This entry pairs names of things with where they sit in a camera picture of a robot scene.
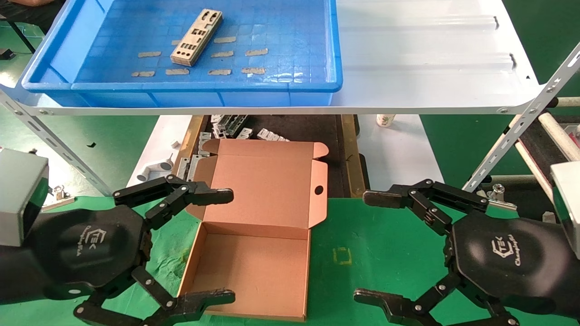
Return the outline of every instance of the metal bracket part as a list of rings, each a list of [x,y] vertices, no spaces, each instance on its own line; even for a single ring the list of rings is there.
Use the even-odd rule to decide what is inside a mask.
[[[560,68],[556,70],[548,83],[544,86],[540,94],[530,102],[524,112],[519,116],[508,132],[500,136],[492,150],[484,158],[483,162],[475,170],[469,181],[463,186],[463,190],[473,192],[483,179],[495,167],[499,160],[515,144],[520,135],[530,126],[548,103],[558,94],[563,85],[578,71],[580,68],[580,43],[568,55]]]

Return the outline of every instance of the black robotic finger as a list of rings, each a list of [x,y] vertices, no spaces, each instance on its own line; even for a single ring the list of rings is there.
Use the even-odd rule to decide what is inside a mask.
[[[383,309],[387,321],[404,326],[441,326],[431,314],[418,315],[414,309],[417,305],[401,295],[358,288],[354,291],[354,300],[358,303],[377,306]]]
[[[175,298],[172,310],[159,308],[151,317],[145,319],[140,326],[173,326],[187,321],[197,321],[203,316],[209,306],[225,305],[235,301],[235,294],[228,289],[193,292]]]

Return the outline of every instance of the cardboard box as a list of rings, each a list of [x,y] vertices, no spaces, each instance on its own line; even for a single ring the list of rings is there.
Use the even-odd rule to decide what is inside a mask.
[[[328,154],[322,143],[212,139],[194,180],[231,188],[225,205],[189,206],[202,220],[179,295],[228,288],[230,305],[208,314],[306,319],[310,228],[327,215]]]

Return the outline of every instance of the robotic hand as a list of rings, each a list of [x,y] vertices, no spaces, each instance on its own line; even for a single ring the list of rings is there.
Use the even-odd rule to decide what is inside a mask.
[[[13,160],[24,153],[0,150],[0,154],[0,163],[6,163],[8,157]],[[30,160],[35,159],[27,157],[24,161]],[[75,308],[74,315],[90,325],[171,326],[199,320],[208,306],[234,302],[234,292],[227,289],[174,298],[145,270],[153,245],[150,230],[159,229],[189,204],[231,202],[230,189],[210,189],[204,182],[185,182],[169,175],[116,191],[115,207],[106,211],[38,214],[42,201],[30,194],[38,194],[39,185],[48,186],[48,181],[43,181],[48,177],[44,166],[41,162],[35,170],[39,173],[32,173],[31,187],[26,191],[30,201],[19,211],[19,228],[24,234],[21,244],[0,245],[0,305],[89,295]],[[147,211],[145,219],[132,209],[163,197]],[[0,210],[0,224],[9,220],[7,211]],[[106,299],[118,296],[135,282],[159,303],[152,316],[141,320],[101,308]]]
[[[485,214],[485,198],[432,180],[413,186],[394,185],[389,191],[366,191],[363,200],[367,205],[409,208],[429,228],[446,237],[443,253],[448,274],[415,301],[361,288],[355,290],[354,300],[379,306],[390,323],[407,326],[441,326],[430,311],[455,289],[491,315],[458,324],[461,326],[519,325],[505,307],[580,320],[580,260],[575,232],[578,164],[552,166],[557,185],[554,202],[561,225],[526,218],[492,218]],[[432,201],[466,215],[453,223]]]

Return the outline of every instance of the box flap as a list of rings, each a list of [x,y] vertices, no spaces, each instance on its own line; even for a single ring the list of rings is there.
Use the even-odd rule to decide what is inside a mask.
[[[326,145],[212,139],[203,149],[218,155],[199,161],[194,180],[230,188],[234,200],[188,210],[194,216],[208,223],[303,230],[326,218],[328,165],[313,161],[328,154]]]
[[[308,218],[308,228],[311,228],[326,219],[328,201],[327,191],[328,165],[313,160],[310,174],[310,215]]]
[[[202,149],[218,155],[253,157],[299,157],[320,158],[328,154],[323,143],[312,142],[268,142],[265,140],[211,139]]]

